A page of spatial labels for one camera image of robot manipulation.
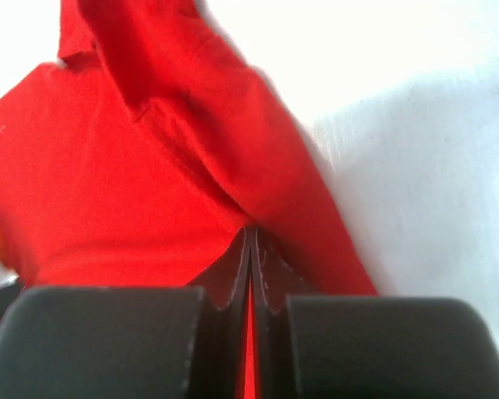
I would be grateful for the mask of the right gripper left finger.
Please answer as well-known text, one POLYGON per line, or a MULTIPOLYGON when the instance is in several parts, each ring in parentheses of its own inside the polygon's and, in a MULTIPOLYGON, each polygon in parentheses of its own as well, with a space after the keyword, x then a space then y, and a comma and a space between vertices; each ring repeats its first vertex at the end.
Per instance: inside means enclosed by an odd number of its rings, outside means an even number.
POLYGON ((0 289, 0 398, 241 398, 250 232, 182 288, 0 289))

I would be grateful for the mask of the red t shirt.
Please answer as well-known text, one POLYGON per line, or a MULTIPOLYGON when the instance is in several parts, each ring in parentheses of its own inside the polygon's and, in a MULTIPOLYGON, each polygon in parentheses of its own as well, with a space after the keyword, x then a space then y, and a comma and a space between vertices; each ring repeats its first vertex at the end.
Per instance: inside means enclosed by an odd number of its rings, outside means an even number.
POLYGON ((372 294, 297 123, 192 1, 65 1, 59 60, 0 99, 0 259, 23 288, 182 288, 263 231, 326 295, 372 294))

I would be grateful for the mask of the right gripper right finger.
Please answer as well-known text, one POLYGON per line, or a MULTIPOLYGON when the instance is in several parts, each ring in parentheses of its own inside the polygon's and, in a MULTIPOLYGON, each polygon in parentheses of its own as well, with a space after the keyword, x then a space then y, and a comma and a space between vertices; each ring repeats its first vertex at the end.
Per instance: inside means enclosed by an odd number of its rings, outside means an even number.
POLYGON ((499 398, 489 328, 454 298, 326 295, 256 230, 258 398, 499 398))

